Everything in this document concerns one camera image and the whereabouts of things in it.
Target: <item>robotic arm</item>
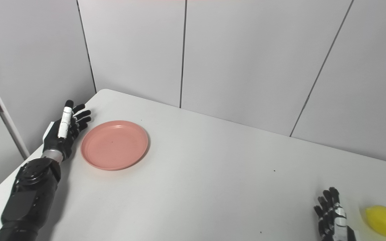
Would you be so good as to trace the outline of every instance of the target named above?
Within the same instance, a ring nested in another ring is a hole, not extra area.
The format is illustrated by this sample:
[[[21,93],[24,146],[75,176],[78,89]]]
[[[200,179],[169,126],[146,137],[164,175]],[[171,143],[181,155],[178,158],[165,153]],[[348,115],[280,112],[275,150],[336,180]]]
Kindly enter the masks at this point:
[[[74,140],[91,120],[90,110],[78,113],[84,104],[73,105],[66,101],[62,118],[51,124],[41,158],[27,162],[17,173],[1,216],[0,241],[35,241],[44,226],[61,177],[59,165],[70,157]]]
[[[346,224],[346,213],[340,205],[339,192],[331,187],[318,197],[320,206],[314,210],[318,215],[318,232],[323,241],[356,241],[354,231]]]

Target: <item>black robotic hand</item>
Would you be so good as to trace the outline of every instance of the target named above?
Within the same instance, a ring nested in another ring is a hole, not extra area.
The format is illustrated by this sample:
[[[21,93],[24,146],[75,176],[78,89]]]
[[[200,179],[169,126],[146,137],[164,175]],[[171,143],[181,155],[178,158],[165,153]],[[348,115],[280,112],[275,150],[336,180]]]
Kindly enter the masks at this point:
[[[69,158],[74,140],[91,120],[89,110],[78,113],[84,104],[73,105],[66,101],[62,118],[50,124],[41,158],[20,167],[1,215],[0,241],[35,241],[46,223],[61,178],[59,165]]]
[[[318,232],[323,241],[356,241],[354,231],[346,224],[346,213],[340,205],[339,192],[331,187],[318,197],[320,206],[315,206]]]
[[[67,101],[66,106],[73,106],[72,101]],[[68,159],[72,153],[72,144],[75,139],[78,137],[79,133],[87,128],[87,122],[90,122],[90,110],[82,111],[85,108],[84,104],[77,105],[72,108],[72,117],[70,119],[70,124],[68,128],[68,132],[66,138],[62,138],[58,136],[58,131],[60,128],[60,124],[62,119],[58,119],[56,122],[52,124],[51,129],[49,130],[47,136],[44,138],[44,149],[43,152],[47,150],[57,150],[63,154],[63,160]]]

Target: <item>black mechanical arm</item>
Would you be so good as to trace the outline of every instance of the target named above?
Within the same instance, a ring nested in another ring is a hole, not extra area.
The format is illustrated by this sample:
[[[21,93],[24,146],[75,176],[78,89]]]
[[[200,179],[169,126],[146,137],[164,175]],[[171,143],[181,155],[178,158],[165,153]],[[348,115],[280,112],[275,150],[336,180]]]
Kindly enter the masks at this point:
[[[67,101],[62,118],[51,124],[41,158],[19,169],[1,216],[0,241],[35,241],[46,223],[61,177],[60,163],[69,158],[74,140],[91,120],[89,110],[76,114],[84,104],[72,107]]]

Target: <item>table surface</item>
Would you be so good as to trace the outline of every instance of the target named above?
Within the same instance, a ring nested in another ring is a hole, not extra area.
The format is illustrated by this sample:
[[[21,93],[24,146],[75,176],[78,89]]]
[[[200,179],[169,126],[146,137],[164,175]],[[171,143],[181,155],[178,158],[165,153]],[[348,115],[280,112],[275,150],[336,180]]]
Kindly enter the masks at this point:
[[[103,171],[77,142],[40,241],[319,240],[313,206],[330,186],[363,241],[386,240],[362,220],[364,207],[386,206],[385,161],[113,90],[86,106],[92,122],[80,140],[125,119],[147,131],[149,149],[130,168]],[[0,184],[0,214],[16,173]]]

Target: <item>pink plate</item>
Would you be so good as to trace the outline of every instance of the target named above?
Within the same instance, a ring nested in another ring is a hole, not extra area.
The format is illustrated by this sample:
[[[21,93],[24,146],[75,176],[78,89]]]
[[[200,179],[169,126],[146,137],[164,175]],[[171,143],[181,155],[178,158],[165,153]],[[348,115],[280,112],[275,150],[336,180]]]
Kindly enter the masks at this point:
[[[83,139],[81,154],[92,166],[120,170],[135,164],[148,146],[145,130],[133,122],[114,120],[93,128]]]

